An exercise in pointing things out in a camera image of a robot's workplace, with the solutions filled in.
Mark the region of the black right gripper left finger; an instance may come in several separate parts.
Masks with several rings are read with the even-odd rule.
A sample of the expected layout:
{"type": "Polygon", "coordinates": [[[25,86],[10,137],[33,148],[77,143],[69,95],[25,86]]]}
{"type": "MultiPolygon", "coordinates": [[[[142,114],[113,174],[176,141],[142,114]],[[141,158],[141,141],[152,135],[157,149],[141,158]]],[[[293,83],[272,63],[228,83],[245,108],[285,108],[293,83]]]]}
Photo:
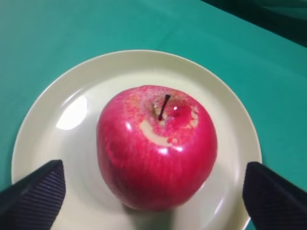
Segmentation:
{"type": "Polygon", "coordinates": [[[51,160],[0,193],[2,230],[49,230],[66,194],[62,160],[51,160]]]}

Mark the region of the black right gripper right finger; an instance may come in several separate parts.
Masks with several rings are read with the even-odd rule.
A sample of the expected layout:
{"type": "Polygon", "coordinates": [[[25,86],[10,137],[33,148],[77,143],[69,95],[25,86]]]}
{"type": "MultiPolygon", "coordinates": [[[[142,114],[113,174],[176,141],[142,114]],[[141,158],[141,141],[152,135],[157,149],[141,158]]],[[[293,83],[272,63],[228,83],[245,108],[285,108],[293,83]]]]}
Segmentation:
{"type": "Polygon", "coordinates": [[[307,193],[259,162],[247,164],[242,198],[257,230],[307,228],[307,193]]]}

